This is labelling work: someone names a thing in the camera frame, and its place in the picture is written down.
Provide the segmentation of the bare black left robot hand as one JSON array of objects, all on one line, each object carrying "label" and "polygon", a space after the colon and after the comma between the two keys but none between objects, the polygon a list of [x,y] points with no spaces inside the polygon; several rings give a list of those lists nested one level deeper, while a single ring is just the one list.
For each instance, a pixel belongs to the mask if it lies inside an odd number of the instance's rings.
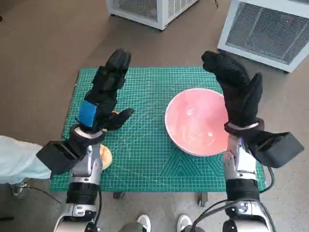
[{"label": "bare black left robot hand", "polygon": [[77,121],[82,130],[96,133],[114,131],[133,114],[132,108],[116,112],[117,91],[124,86],[131,62],[131,53],[119,48],[109,57],[104,66],[99,66],[80,107]]}]

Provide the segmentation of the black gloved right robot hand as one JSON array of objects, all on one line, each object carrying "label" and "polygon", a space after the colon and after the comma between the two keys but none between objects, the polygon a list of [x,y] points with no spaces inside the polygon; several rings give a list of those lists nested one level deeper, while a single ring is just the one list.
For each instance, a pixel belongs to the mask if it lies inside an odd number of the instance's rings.
[{"label": "black gloved right robot hand", "polygon": [[202,57],[204,70],[215,74],[220,84],[228,122],[244,128],[258,122],[258,104],[263,93],[263,77],[250,78],[245,67],[223,52],[206,51]]}]

